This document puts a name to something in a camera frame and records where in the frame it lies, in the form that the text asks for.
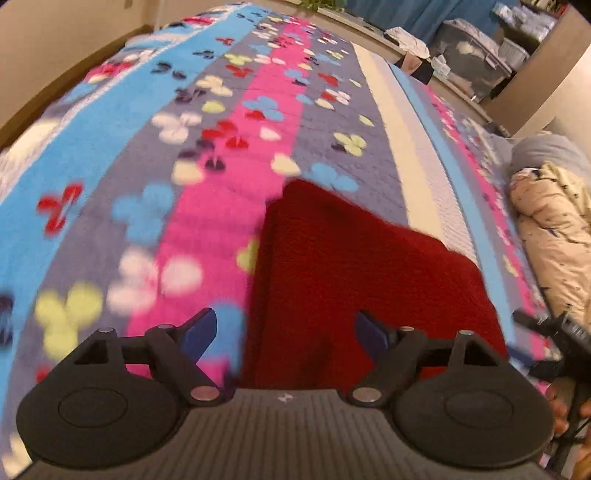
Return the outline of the person's right hand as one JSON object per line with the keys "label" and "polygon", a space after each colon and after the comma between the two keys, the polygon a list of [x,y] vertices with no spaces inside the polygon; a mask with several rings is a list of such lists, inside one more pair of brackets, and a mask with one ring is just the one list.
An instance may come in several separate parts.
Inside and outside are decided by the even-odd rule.
{"label": "person's right hand", "polygon": [[[554,415],[554,435],[562,435],[569,427],[569,422],[567,421],[569,407],[559,397],[559,392],[553,385],[546,389],[545,396]],[[579,451],[578,460],[574,466],[571,478],[576,480],[590,478],[590,429],[587,429],[585,441]]]}

